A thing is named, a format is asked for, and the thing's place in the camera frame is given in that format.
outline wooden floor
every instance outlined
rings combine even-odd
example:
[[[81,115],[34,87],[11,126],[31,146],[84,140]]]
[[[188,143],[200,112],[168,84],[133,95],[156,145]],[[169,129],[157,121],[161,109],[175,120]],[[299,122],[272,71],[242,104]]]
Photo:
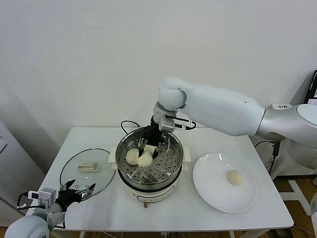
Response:
[[[311,202],[313,195],[317,192],[317,187],[312,184],[312,179],[296,179],[298,186],[301,188],[308,202]],[[291,192],[291,188],[289,187],[286,180],[276,180],[274,184],[278,191],[280,192]],[[306,216],[303,211],[301,205],[297,201],[287,201],[285,202],[287,209],[289,210],[292,218],[294,220],[294,225],[297,227],[304,228],[305,230],[314,233],[312,222],[309,216]],[[4,233],[6,228],[0,228],[0,238],[4,237]],[[291,232],[294,238],[314,238],[314,235],[309,234],[308,232],[302,231],[299,228],[292,227],[290,230],[283,229],[277,230],[279,237],[290,237],[287,232]],[[74,238],[79,238],[79,232],[68,232],[69,235],[72,235]],[[239,231],[235,232],[236,238],[240,237],[244,232]],[[208,232],[206,233],[208,236],[212,238],[229,238],[228,232]],[[171,238],[208,238],[208,236],[202,233],[173,233]],[[162,238],[160,233],[112,233],[113,238]],[[86,235],[86,238],[110,238],[110,236],[104,233],[95,233],[89,232]],[[275,238],[272,234],[266,233],[261,236],[261,238]]]

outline power cord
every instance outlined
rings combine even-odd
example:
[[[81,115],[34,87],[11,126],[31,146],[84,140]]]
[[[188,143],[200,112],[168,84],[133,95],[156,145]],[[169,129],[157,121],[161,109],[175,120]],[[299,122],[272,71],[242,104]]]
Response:
[[[273,168],[273,165],[274,165],[274,162],[275,162],[275,159],[276,157],[278,156],[278,152],[279,152],[279,147],[281,145],[281,141],[269,141],[269,140],[263,140],[263,141],[260,141],[259,143],[257,143],[254,148],[256,148],[258,145],[262,144],[262,143],[270,143],[273,145],[273,152],[272,152],[272,156],[273,156],[273,160],[272,160],[272,163],[266,167],[266,169],[269,168],[269,171],[268,173],[270,174],[271,171],[272,171],[272,168]]]
[[[21,198],[23,197],[23,196],[25,196],[25,197],[28,197],[28,192],[24,192],[24,193],[22,193],[22,194],[20,194],[20,196],[18,197],[18,202],[17,202],[17,206],[16,206],[16,208],[18,209],[18,210],[25,210],[25,209],[29,209],[29,208],[45,208],[44,206],[26,206],[26,204],[23,204],[22,206],[20,206],[20,201],[21,201]]]
[[[61,228],[61,229],[66,229],[66,225],[65,225],[65,222],[63,222],[63,226],[55,226],[54,228]]]
[[[263,140],[263,141],[260,141],[259,143],[257,143],[257,144],[254,146],[254,148],[256,148],[258,145],[260,145],[260,144],[262,144],[262,143],[265,143],[265,142],[274,144],[274,141]]]
[[[121,126],[122,130],[123,130],[126,134],[128,134],[128,132],[123,128],[123,124],[124,124],[125,122],[130,122],[130,123],[133,123],[133,124],[135,124],[136,126],[140,127],[140,125],[137,124],[135,121],[132,121],[132,120],[123,120],[123,121],[121,122],[120,126]]]
[[[304,232],[307,232],[308,234],[311,234],[311,235],[315,236],[315,234],[313,234],[313,233],[307,231],[307,230],[304,229],[304,228],[301,228],[301,227],[298,227],[298,226],[293,226],[293,227],[300,229],[301,231],[303,231],[303,233],[304,233]]]
[[[276,159],[276,157],[278,156],[278,152],[279,152],[279,147],[280,147],[280,145],[281,145],[281,141],[276,141],[276,142],[274,142],[273,152],[272,152],[273,161],[272,161],[271,167],[269,168],[268,174],[270,174],[271,171],[272,171],[272,168],[273,168],[275,159]]]
[[[169,116],[169,115],[166,115],[167,118],[172,118],[172,119],[175,119],[175,120],[180,120],[180,121],[185,121],[185,122],[188,122],[190,125],[192,124],[193,126],[190,127],[190,126],[185,126],[185,130],[192,130],[192,129],[195,129],[197,124],[196,122],[194,121],[189,121],[187,119],[184,119],[184,118],[177,118],[177,117],[172,117],[172,116]],[[175,128],[183,128],[183,125],[179,125],[179,124],[175,124]]]

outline white wall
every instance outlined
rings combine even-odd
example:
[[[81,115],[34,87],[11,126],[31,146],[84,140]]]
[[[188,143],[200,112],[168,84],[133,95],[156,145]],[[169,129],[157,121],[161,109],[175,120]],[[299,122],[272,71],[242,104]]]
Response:
[[[149,122],[169,75],[290,102],[315,0],[2,0],[0,117],[47,170],[73,126]]]

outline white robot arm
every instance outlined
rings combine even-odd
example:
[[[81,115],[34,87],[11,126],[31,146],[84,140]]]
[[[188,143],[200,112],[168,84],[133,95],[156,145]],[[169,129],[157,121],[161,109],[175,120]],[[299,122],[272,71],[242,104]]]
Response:
[[[176,112],[228,135],[258,135],[269,140],[287,137],[317,148],[315,105],[266,110],[254,99],[237,92],[167,78],[160,86],[153,120],[160,130],[173,131],[175,125],[171,117],[176,116]]]
[[[38,193],[30,191],[38,196],[44,191],[43,197],[35,197],[40,204],[40,206],[35,207],[42,208],[36,208],[31,216],[25,216],[13,222],[6,230],[4,238],[49,238],[52,229],[57,227],[57,224],[63,223],[65,226],[64,219],[67,208],[74,202],[80,203],[89,199],[96,185],[94,183],[83,190],[70,189],[74,182],[75,180],[71,180],[61,185],[56,200],[56,190],[54,189],[44,188]],[[26,208],[18,204],[18,209]]]

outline table leg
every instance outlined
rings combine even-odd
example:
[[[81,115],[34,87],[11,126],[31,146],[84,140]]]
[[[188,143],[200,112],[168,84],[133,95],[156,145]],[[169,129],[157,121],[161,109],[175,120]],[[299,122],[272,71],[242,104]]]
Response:
[[[85,238],[86,237],[86,232],[80,232],[79,238]]]
[[[314,212],[312,214],[312,223],[313,223],[313,229],[314,229],[315,237],[317,237],[317,212]]]
[[[242,236],[240,236],[240,238],[258,238],[269,230],[270,229],[247,231]]]
[[[317,178],[315,178],[314,180],[313,180],[313,185],[317,185]]]
[[[235,238],[233,231],[229,231],[229,234],[230,234],[230,238]]]
[[[311,215],[311,206],[295,180],[287,181],[294,192],[280,192],[283,201],[299,201],[307,216]]]

